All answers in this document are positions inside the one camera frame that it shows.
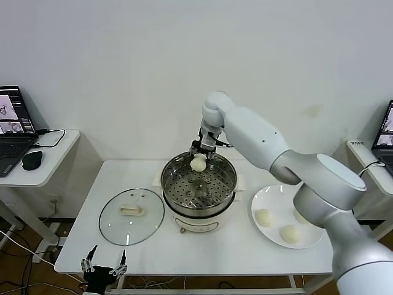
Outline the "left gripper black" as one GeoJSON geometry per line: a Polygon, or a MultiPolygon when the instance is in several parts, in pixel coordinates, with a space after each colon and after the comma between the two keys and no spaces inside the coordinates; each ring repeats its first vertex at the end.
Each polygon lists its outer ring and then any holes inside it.
{"type": "Polygon", "coordinates": [[[106,288],[116,282],[115,276],[122,276],[127,270],[126,249],[122,252],[120,264],[113,268],[93,266],[92,259],[97,249],[95,245],[87,254],[86,258],[81,261],[84,280],[87,282],[86,292],[105,295],[106,288]]]}

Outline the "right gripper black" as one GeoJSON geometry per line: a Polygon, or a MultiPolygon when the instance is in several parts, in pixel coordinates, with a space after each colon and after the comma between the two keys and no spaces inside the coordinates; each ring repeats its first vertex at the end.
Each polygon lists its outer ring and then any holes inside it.
{"type": "Polygon", "coordinates": [[[216,154],[216,141],[222,132],[210,132],[207,130],[199,131],[199,139],[193,140],[191,148],[189,150],[190,158],[193,159],[194,156],[199,154],[206,154],[208,160],[215,157],[216,154]]]}

